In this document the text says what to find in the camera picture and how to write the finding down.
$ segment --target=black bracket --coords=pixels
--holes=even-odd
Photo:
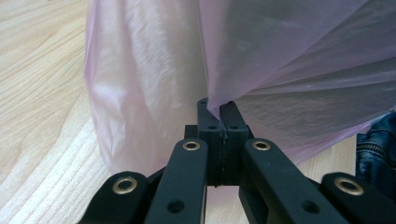
[[[283,152],[254,138],[235,103],[220,120],[198,102],[198,125],[168,165],[145,178],[123,172],[99,189],[80,223],[204,223],[206,186],[240,186],[250,223],[396,223],[396,205],[352,175],[306,178]]]

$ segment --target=wooden surface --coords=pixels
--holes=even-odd
[[[76,223],[109,178],[83,79],[87,3],[0,2],[0,223]],[[353,174],[354,147],[300,167]],[[247,223],[235,188],[209,191],[206,223]]]

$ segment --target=translucent plastic sheet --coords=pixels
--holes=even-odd
[[[91,1],[86,77],[106,163],[164,166],[207,95],[215,116],[236,100],[257,137],[305,160],[396,105],[395,21],[393,1]]]

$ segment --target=denim jeans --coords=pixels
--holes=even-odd
[[[396,202],[396,113],[357,137],[356,177]]]

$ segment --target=wooden floor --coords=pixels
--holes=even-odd
[[[0,223],[76,223],[109,178],[82,74],[87,4],[0,2]],[[350,138],[300,168],[320,180],[354,160]],[[206,223],[247,222],[235,188],[209,191]]]

